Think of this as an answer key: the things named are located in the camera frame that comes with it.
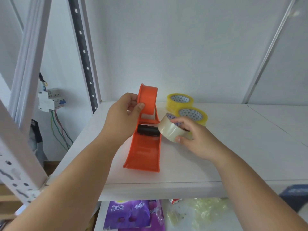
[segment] purple package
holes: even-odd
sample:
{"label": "purple package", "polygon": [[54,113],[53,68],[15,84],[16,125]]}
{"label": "purple package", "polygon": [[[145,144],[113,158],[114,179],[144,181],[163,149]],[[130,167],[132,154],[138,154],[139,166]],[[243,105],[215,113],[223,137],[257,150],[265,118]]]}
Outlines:
{"label": "purple package", "polygon": [[149,225],[148,200],[110,201],[104,229],[139,228]]}
{"label": "purple package", "polygon": [[160,200],[159,203],[156,203],[156,200],[149,200],[149,209],[151,214],[151,224],[149,227],[137,229],[119,229],[118,231],[165,231],[164,214],[161,210]]}

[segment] orange plastic base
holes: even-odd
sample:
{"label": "orange plastic base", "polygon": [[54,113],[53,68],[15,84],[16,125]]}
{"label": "orange plastic base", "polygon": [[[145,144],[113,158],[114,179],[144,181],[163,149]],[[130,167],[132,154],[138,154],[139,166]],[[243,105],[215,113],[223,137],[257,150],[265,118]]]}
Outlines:
{"label": "orange plastic base", "polygon": [[[143,84],[141,84],[138,94],[138,101],[144,103],[145,107],[148,106],[148,109],[146,110],[147,114],[152,115],[154,110],[156,110],[156,105],[155,105],[156,95],[157,95],[157,88],[155,89],[154,87],[144,86]],[[150,172],[159,172],[161,135],[159,137],[146,136],[146,135],[141,135],[137,132],[137,127],[139,124],[158,124],[158,123],[159,119],[157,116],[157,110],[155,112],[154,120],[142,119],[140,114],[136,130],[133,134],[131,148],[129,150],[127,159],[123,165],[124,168],[144,170]]]}

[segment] person's left arm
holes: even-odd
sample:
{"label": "person's left arm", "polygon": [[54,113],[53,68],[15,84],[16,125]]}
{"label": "person's left arm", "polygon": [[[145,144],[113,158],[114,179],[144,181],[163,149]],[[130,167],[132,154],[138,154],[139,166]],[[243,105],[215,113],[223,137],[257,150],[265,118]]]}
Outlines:
{"label": "person's left arm", "polygon": [[107,114],[100,134],[6,229],[85,230],[118,148],[133,134],[144,104],[126,93]]}

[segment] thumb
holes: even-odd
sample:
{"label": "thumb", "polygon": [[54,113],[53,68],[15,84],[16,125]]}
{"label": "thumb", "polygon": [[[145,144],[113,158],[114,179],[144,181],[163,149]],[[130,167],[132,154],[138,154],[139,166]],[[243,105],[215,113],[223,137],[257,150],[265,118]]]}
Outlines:
{"label": "thumb", "polygon": [[175,137],[175,141],[181,145],[184,145],[185,147],[187,147],[188,149],[190,149],[191,146],[191,140],[183,137],[183,136],[176,136]]}
{"label": "thumb", "polygon": [[138,119],[140,112],[143,110],[144,104],[139,103],[135,106],[130,116],[132,116],[134,119]]}

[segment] person's left hand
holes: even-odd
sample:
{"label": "person's left hand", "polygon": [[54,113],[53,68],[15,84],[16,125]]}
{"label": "person's left hand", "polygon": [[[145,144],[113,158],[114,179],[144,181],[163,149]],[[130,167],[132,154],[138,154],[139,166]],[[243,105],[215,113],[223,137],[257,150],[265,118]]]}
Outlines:
{"label": "person's left hand", "polygon": [[143,103],[138,95],[125,93],[109,109],[101,134],[112,143],[122,145],[135,131]]}

